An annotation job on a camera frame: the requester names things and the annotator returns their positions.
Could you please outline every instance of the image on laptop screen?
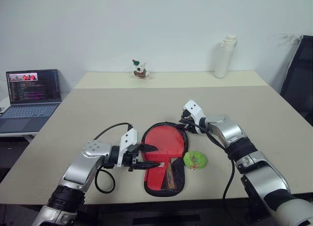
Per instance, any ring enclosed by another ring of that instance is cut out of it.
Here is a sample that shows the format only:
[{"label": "image on laptop screen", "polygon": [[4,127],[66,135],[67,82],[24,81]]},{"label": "image on laptop screen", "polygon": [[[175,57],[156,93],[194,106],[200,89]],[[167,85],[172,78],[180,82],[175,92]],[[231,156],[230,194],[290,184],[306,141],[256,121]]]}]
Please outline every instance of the image on laptop screen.
[{"label": "image on laptop screen", "polygon": [[7,72],[6,78],[11,105],[61,101],[56,69]]}]

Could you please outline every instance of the green toy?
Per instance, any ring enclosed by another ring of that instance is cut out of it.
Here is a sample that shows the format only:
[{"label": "green toy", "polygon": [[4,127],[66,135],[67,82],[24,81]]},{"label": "green toy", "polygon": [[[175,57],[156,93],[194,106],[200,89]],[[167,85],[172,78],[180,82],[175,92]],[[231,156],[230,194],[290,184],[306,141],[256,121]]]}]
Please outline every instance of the green toy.
[{"label": "green toy", "polygon": [[206,156],[197,151],[187,152],[183,160],[185,165],[191,170],[204,168],[207,164]]}]

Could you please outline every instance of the floor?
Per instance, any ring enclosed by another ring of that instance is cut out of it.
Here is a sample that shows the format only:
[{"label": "floor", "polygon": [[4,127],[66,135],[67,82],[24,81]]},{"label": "floor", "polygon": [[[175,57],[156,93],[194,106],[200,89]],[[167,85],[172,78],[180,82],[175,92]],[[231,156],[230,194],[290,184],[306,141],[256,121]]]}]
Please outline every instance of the floor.
[{"label": "floor", "polygon": [[[27,148],[28,142],[15,139],[8,142],[0,138],[0,180],[17,161],[19,156]],[[237,216],[243,215],[244,209],[231,208]],[[28,226],[36,218],[38,212],[24,206],[0,204],[0,226]],[[221,208],[180,210],[180,211],[140,211],[117,212],[99,214],[101,224],[106,226],[236,226],[237,224]],[[276,226],[273,219],[268,218],[254,224],[254,226]]]}]

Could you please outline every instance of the small figurine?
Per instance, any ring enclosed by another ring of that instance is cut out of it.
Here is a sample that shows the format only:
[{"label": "small figurine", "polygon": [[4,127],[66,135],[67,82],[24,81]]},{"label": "small figurine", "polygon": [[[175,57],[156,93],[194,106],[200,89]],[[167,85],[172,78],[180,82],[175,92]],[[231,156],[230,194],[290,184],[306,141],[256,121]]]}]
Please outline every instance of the small figurine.
[{"label": "small figurine", "polygon": [[146,70],[146,63],[140,63],[139,61],[133,60],[134,65],[136,66],[136,70],[134,70],[134,75],[139,78],[145,78],[149,75],[149,72]]}]

